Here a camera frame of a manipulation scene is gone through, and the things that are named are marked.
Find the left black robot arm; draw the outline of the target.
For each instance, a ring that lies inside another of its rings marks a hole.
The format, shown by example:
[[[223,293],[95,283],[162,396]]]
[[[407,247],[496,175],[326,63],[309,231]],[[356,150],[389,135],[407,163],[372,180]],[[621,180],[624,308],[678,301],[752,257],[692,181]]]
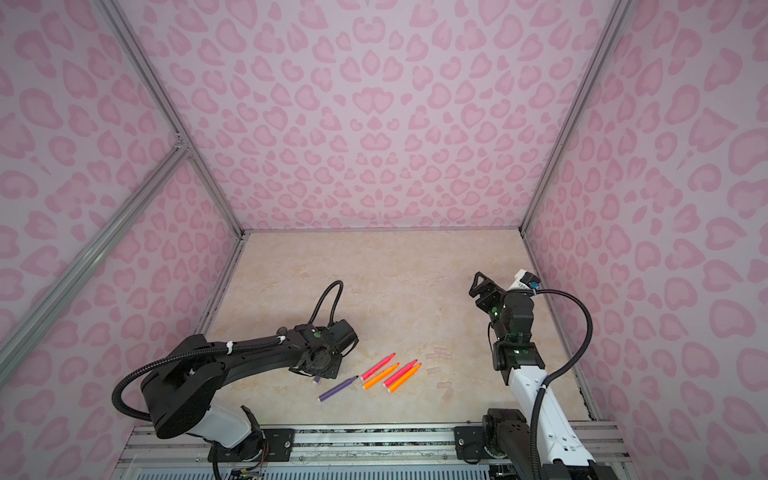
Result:
[[[266,434],[246,406],[219,404],[223,387],[272,370],[334,379],[359,338],[345,320],[327,326],[301,324],[272,336],[210,342],[202,334],[184,339],[169,355],[141,366],[114,387],[114,408],[149,422],[159,439],[182,435],[209,444],[212,463],[262,460]]]

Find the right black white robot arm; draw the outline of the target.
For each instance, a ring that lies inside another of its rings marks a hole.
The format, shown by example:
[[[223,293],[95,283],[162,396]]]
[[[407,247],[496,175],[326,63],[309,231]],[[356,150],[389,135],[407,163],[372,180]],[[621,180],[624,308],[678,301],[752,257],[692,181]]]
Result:
[[[534,299],[546,295],[573,302],[586,321],[576,352],[551,373],[532,339]],[[457,458],[471,465],[490,458],[506,460],[509,465],[501,473],[513,479],[615,479],[613,468],[595,460],[579,439],[551,392],[554,381],[568,373],[590,346],[594,321],[585,303],[568,292],[542,287],[540,278],[526,270],[518,271],[508,288],[478,272],[469,296],[489,318],[493,369],[519,407],[490,408],[479,427],[454,428]]]

